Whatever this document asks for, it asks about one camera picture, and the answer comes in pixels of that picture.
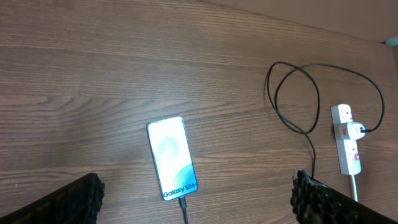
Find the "Samsung Galaxy smartphone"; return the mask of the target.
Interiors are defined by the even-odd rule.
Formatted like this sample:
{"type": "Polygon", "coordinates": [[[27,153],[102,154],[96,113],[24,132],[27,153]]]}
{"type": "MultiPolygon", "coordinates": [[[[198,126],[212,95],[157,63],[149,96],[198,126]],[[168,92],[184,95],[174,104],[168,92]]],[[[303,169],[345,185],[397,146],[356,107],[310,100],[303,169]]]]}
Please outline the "Samsung Galaxy smartphone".
{"type": "Polygon", "coordinates": [[[166,202],[198,190],[198,181],[182,117],[147,125],[162,199],[166,202]]]}

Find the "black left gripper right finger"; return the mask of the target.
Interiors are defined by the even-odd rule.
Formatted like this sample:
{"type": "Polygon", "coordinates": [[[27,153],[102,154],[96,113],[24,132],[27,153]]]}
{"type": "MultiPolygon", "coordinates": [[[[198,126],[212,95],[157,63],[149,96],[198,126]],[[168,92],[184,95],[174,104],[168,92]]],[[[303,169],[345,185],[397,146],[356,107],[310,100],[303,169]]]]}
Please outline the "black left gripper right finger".
{"type": "Polygon", "coordinates": [[[397,224],[352,198],[294,170],[290,204],[300,224],[397,224]]]}

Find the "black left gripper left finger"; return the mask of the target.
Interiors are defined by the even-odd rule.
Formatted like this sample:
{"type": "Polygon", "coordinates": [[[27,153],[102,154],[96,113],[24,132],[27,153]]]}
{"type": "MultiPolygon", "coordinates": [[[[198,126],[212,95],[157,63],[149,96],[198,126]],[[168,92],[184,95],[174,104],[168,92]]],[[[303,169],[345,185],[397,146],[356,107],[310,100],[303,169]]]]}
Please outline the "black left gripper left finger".
{"type": "Polygon", "coordinates": [[[89,173],[1,217],[1,224],[96,224],[104,191],[105,183],[89,173]]]}

